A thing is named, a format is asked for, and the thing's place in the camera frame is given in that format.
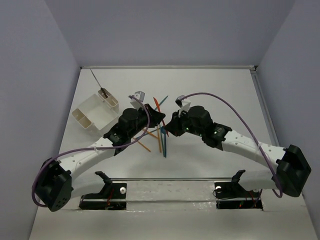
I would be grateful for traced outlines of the orange plastic knife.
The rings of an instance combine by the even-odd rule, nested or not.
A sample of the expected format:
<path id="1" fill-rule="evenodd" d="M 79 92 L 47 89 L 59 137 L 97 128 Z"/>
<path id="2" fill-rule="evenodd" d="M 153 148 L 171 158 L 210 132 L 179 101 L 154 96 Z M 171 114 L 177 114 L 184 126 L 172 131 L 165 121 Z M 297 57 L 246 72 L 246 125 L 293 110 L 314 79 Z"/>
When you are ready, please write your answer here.
<path id="1" fill-rule="evenodd" d="M 153 100 L 154 100 L 154 103 L 155 103 L 155 106 L 156 106 L 157 111 L 158 111 L 159 113 L 161 113 L 160 104 L 159 104 L 158 100 L 157 100 L 155 97 L 153 97 Z M 164 133 L 165 133 L 167 136 L 169 136 L 168 131 L 165 130 L 166 124 L 165 124 L 164 120 L 162 120 L 161 122 L 162 122 L 162 128 L 163 128 L 163 130 L 164 130 Z"/>

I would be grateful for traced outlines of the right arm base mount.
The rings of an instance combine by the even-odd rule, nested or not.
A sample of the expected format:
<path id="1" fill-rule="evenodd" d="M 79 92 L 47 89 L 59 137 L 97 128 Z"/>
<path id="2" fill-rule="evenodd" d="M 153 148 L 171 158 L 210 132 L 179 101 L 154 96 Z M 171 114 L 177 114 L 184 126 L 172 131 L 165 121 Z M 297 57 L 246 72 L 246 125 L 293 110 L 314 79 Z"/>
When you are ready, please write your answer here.
<path id="1" fill-rule="evenodd" d="M 244 173 L 245 170 L 239 170 L 231 178 L 231 181 L 216 182 L 214 184 L 212 195 L 216 199 L 216 208 L 218 210 L 263 210 L 261 191 L 247 191 L 239 184 Z"/>

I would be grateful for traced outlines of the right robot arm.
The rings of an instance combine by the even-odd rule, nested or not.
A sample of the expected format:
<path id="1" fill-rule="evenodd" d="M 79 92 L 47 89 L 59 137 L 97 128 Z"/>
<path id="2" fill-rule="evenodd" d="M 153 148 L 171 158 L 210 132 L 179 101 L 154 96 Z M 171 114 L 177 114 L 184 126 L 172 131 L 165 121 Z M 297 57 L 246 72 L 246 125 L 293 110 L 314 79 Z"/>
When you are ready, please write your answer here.
<path id="1" fill-rule="evenodd" d="M 299 197 L 311 173 L 302 150 L 295 145 L 287 148 L 255 142 L 230 127 L 216 123 L 202 106 L 172 114 L 165 130 L 176 137 L 185 133 L 201 137 L 209 147 L 240 155 L 266 167 L 265 170 L 239 170 L 230 183 L 235 196 L 252 190 L 279 190 L 290 197 Z"/>

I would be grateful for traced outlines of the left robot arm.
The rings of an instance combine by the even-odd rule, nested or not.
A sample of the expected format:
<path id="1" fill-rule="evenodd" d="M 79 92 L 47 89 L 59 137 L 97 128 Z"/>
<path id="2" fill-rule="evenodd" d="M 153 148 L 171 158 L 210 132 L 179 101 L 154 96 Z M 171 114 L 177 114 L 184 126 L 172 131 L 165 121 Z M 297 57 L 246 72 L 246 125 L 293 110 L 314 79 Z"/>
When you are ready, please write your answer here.
<path id="1" fill-rule="evenodd" d="M 91 146 L 69 150 L 47 159 L 31 188 L 31 196 L 40 199 L 35 203 L 51 212 L 60 210 L 75 193 L 73 184 L 82 173 L 123 152 L 134 144 L 135 135 L 143 129 L 158 126 L 165 116 L 149 104 L 140 109 L 126 108 L 118 122 Z"/>

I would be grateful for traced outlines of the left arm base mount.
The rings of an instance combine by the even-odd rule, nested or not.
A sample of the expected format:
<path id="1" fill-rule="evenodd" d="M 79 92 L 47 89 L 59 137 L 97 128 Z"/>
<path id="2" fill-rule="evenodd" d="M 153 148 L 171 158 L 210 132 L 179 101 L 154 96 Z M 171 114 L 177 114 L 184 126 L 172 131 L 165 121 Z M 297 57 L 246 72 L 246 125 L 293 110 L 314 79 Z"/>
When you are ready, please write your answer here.
<path id="1" fill-rule="evenodd" d="M 127 183 L 112 181 L 102 171 L 95 174 L 104 182 L 102 189 L 98 193 L 82 195 L 78 207 L 81 210 L 126 210 Z"/>

